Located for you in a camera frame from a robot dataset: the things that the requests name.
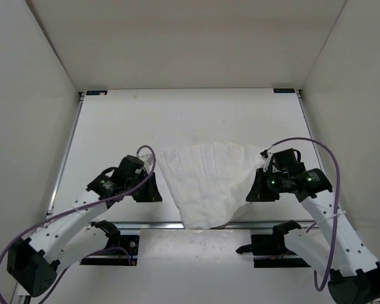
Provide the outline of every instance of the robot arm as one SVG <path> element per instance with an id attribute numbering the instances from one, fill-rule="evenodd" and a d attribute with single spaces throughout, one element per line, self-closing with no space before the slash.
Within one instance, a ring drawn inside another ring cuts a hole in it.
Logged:
<path id="1" fill-rule="evenodd" d="M 329 271 L 328 288 L 336 303 L 364 304 L 380 298 L 380 263 L 361 241 L 345 213 L 335 206 L 335 194 L 324 173 L 319 169 L 306 170 L 300 161 L 301 154 L 294 149 L 273 155 L 264 151 L 262 156 L 267 162 L 256 171 L 255 184 L 249 194 L 255 198 L 252 201 L 275 201 L 280 193 L 295 194 L 330 245 L 323 247 L 300 225 L 289 221 L 274 227 L 272 242 L 275 246 L 285 253 L 295 252 L 322 277 Z M 329 257 L 333 257 L 331 265 L 328 265 Z"/>
<path id="2" fill-rule="evenodd" d="M 133 192 L 132 197 L 136 201 L 161 201 L 155 175 L 148 177 L 151 162 L 151 155 L 126 156 L 118 168 L 104 170 L 72 205 L 76 212 L 50 223 L 27 239 L 14 242 L 8 252 L 8 272 L 36 297 L 47 291 L 57 275 L 71 264 L 109 244 L 118 244 L 120 232 L 113 224 L 101 221 L 93 227 L 87 225 L 123 197 L 90 208 L 84 206 L 118 196 L 135 188 L 145 178 L 148 181 Z"/>

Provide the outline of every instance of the cable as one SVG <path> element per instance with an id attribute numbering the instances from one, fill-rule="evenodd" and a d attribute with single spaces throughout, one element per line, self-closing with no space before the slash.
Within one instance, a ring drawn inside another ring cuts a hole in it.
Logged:
<path id="1" fill-rule="evenodd" d="M 270 159 L 269 165 L 267 167 L 267 176 L 269 177 L 269 180 L 271 180 L 273 176 L 273 166 L 275 166 L 275 168 L 279 170 L 279 168 L 277 168 L 274 164 L 274 157 L 272 155 L 272 158 Z"/>
<path id="2" fill-rule="evenodd" d="M 116 170 L 116 169 L 117 169 L 117 167 L 110 167 L 110 168 L 103 170 L 101 174 L 107 174 L 107 173 L 110 173 L 111 171 Z"/>
<path id="3" fill-rule="evenodd" d="M 99 250 L 99 251 L 96 251 L 96 252 L 93 252 L 91 253 L 90 255 L 87 255 L 87 257 L 91 257 L 92 255 L 99 255 L 101 253 L 108 253 L 107 251 L 108 250 L 121 250 L 122 252 L 124 252 L 126 255 L 127 255 L 127 259 L 128 259 L 128 265 L 132 265 L 132 259 L 131 257 L 129 256 L 127 250 L 125 250 L 125 248 L 123 247 L 110 247 L 110 248 L 107 248 L 107 249 L 102 249 L 102 250 Z M 56 282 L 53 284 L 51 290 L 48 291 L 48 293 L 45 295 L 45 297 L 43 297 L 43 299 L 38 303 L 38 304 L 44 304 L 44 302 L 49 298 L 49 296 L 51 296 L 51 294 L 53 293 L 53 291 L 55 290 L 55 288 L 57 287 L 57 285 L 59 284 L 59 282 L 61 281 L 62 277 L 65 275 L 66 271 L 69 269 L 66 268 L 60 275 L 59 275 L 59 278 L 57 278 Z"/>
<path id="4" fill-rule="evenodd" d="M 107 254 L 109 254 L 109 255 L 112 255 L 112 254 L 116 253 L 118 251 L 118 248 L 120 247 L 120 243 L 121 243 L 121 240 L 118 239 L 117 247 L 106 248 L 106 250 L 104 252 L 107 253 Z"/>
<path id="5" fill-rule="evenodd" d="M 135 263 L 135 260 L 134 260 L 134 250 L 130 249 L 129 252 L 131 254 L 131 261 L 132 261 L 131 263 L 132 263 L 133 266 L 135 266 L 136 263 Z"/>
<path id="6" fill-rule="evenodd" d="M 65 212 L 62 212 L 62 213 L 59 213 L 57 215 L 54 215 L 53 217 L 51 218 L 47 218 L 45 221 L 41 222 L 41 223 L 38 223 L 38 224 L 35 224 L 31 227 L 29 227 L 28 229 L 25 229 L 23 232 L 21 232 L 19 235 L 17 235 L 14 239 L 12 239 L 8 245 L 4 248 L 3 252 L 0 254 L 0 265 L 1 263 L 3 262 L 3 259 L 4 259 L 4 256 L 7 254 L 7 252 L 10 250 L 11 246 L 18 240 L 20 239 L 21 237 L 23 237 L 24 235 L 26 235 L 27 233 L 37 229 L 38 227 L 48 223 L 48 222 L 52 222 L 54 220 L 58 220 L 62 217 L 66 217 L 67 215 L 69 214 L 72 214 L 72 213 L 75 213 L 77 212 L 77 210 L 81 210 L 81 209 L 86 209 L 86 208 L 90 208 L 90 207 L 94 207 L 94 206 L 97 206 L 99 204 L 102 204 L 102 203 L 106 203 L 108 201 L 112 201 L 112 200 L 121 200 L 124 196 L 127 196 L 127 195 L 130 195 L 134 192 L 136 192 L 140 187 L 142 187 L 150 178 L 151 176 L 153 175 L 153 172 L 155 170 L 155 166 L 156 166 L 156 155 L 155 155 L 155 151 L 153 151 L 153 149 L 148 146 L 147 144 L 139 147 L 139 149 L 137 150 L 137 154 L 143 149 L 143 148 L 147 148 L 151 151 L 152 153 L 152 158 L 153 158 L 153 163 L 152 163 L 152 167 L 151 167 L 151 170 L 149 171 L 149 174 L 147 177 L 144 178 L 144 180 L 142 182 L 140 182 L 137 186 L 133 187 L 132 189 L 124 192 L 124 193 L 121 193 L 121 194 L 118 194 L 116 196 L 112 196 L 110 198 L 106 198 L 106 199 L 102 199 L 102 200 L 99 200 L 99 201 L 95 201 L 94 203 L 90 203 L 90 204 L 87 204 L 87 205 L 84 205 L 84 206 L 80 206 L 76 209 L 71 209 L 71 210 L 68 210 L 68 211 L 65 211 Z M 0 303 L 2 304 L 7 304 L 6 300 L 3 298 L 3 295 L 1 294 L 0 292 Z"/>
<path id="7" fill-rule="evenodd" d="M 293 149 L 293 151 L 297 154 L 297 162 L 301 162 L 301 152 L 295 149 Z"/>
<path id="8" fill-rule="evenodd" d="M 308 227 L 307 229 L 305 229 L 305 232 L 309 233 L 310 230 L 313 229 L 316 225 L 317 225 L 317 223 L 312 224 L 310 227 Z"/>
<path id="9" fill-rule="evenodd" d="M 283 258 L 289 253 L 291 253 L 291 251 L 287 251 L 286 253 L 281 253 L 280 255 L 266 255 L 266 256 L 260 256 L 257 258 L 254 257 L 253 260 L 272 260 L 274 258 Z"/>
<path id="10" fill-rule="evenodd" d="M 274 146 L 277 146 L 278 144 L 285 143 L 286 141 L 310 141 L 312 143 L 318 144 L 319 146 L 323 147 L 331 156 L 334 165 L 335 165 L 335 171 L 336 171 L 336 189 L 335 189 L 335 200 L 334 200 L 334 214 L 338 214 L 338 206 L 339 206 L 339 192 L 341 189 L 341 171 L 339 169 L 338 161 L 336 160 L 336 157 L 334 153 L 323 143 L 320 141 L 316 141 L 315 139 L 307 138 L 307 137 L 290 137 L 286 139 L 282 139 L 281 141 L 275 142 L 271 147 L 268 149 L 270 150 Z M 334 216 L 333 225 L 332 225 L 332 236 L 331 236 L 331 244 L 330 244 L 330 250 L 329 250 L 329 257 L 327 266 L 324 272 L 324 277 L 322 278 L 321 285 L 318 286 L 318 277 L 317 272 L 314 271 L 314 284 L 317 291 L 322 291 L 325 288 L 325 285 L 328 281 L 329 273 L 331 271 L 332 262 L 334 259 L 335 254 L 335 247 L 336 247 L 336 233 L 338 230 L 338 217 Z"/>

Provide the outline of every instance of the white cloth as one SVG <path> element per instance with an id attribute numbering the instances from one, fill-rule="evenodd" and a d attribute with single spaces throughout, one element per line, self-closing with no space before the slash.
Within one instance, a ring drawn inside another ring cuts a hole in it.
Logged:
<path id="1" fill-rule="evenodd" d="M 263 166 L 262 150 L 238 144 L 199 144 L 166 150 L 157 158 L 186 229 L 228 223 Z"/>

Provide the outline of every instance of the metal frame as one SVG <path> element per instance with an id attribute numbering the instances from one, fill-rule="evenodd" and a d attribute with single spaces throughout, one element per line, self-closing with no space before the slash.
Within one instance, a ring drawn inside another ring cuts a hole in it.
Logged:
<path id="1" fill-rule="evenodd" d="M 52 190 L 51 199 L 49 200 L 49 206 L 47 209 L 48 213 L 52 213 L 52 211 L 53 211 L 54 202 L 55 202 L 56 195 L 58 193 L 58 189 L 59 189 L 59 186 L 60 186 L 60 183 L 62 180 L 63 171 L 66 167 L 66 162 L 68 160 L 70 147 L 72 146 L 73 137 L 75 136 L 76 126 L 77 126 L 77 122 L 79 121 L 80 111 L 82 110 L 84 96 L 85 96 L 85 93 L 82 93 L 82 95 L 80 96 L 80 99 L 79 99 L 79 105 L 77 108 L 77 113 L 75 116 L 75 120 L 73 122 L 73 129 L 71 130 L 70 135 L 69 135 L 68 146 L 66 147 L 65 153 L 63 154 L 61 167 L 58 171 L 58 176 L 56 177 L 55 185 L 54 185 L 53 190 Z"/>
<path id="2" fill-rule="evenodd" d="M 17 294 L 14 295 L 11 304 L 29 304 L 31 301 L 30 296 L 19 296 Z"/>
<path id="3" fill-rule="evenodd" d="M 303 98 L 301 97 L 301 91 L 300 90 L 296 90 L 296 95 L 297 95 L 298 101 L 300 103 L 300 108 L 301 108 L 301 110 L 303 112 L 305 124 L 307 125 L 307 129 L 308 129 L 308 133 L 310 134 L 310 137 L 312 139 L 315 139 L 314 132 L 312 130 L 312 126 L 311 126 L 311 123 L 310 123 L 310 119 L 308 118 L 307 110 L 306 110 L 306 108 L 304 106 Z M 322 157 L 321 157 L 321 154 L 319 152 L 319 147 L 318 147 L 318 145 L 316 145 L 314 143 L 312 143 L 312 145 L 314 146 L 315 154 L 317 155 L 317 158 L 318 158 L 319 167 L 321 168 L 321 170 L 323 172 L 326 173 L 324 162 L 322 161 Z"/>
<path id="4" fill-rule="evenodd" d="M 214 227 L 212 229 L 246 229 L 246 230 L 270 230 L 272 232 L 273 226 L 277 225 L 279 222 L 229 222 L 220 227 Z M 310 227 L 314 221 L 313 220 L 301 220 L 297 221 L 302 228 L 306 229 Z M 114 225 L 119 230 L 141 230 L 141 229 L 173 229 L 179 230 L 184 229 L 182 222 L 113 222 Z"/>

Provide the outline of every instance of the white wall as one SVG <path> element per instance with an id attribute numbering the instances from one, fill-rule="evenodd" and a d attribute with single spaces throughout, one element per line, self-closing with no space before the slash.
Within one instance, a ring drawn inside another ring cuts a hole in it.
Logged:
<path id="1" fill-rule="evenodd" d="M 0 252 L 43 219 L 78 100 L 25 2 L 0 1 Z"/>
<path id="2" fill-rule="evenodd" d="M 380 0 L 347 2 L 303 99 L 340 162 L 348 216 L 380 258 Z"/>
<path id="3" fill-rule="evenodd" d="M 345 0 L 27 0 L 78 90 L 301 88 Z"/>

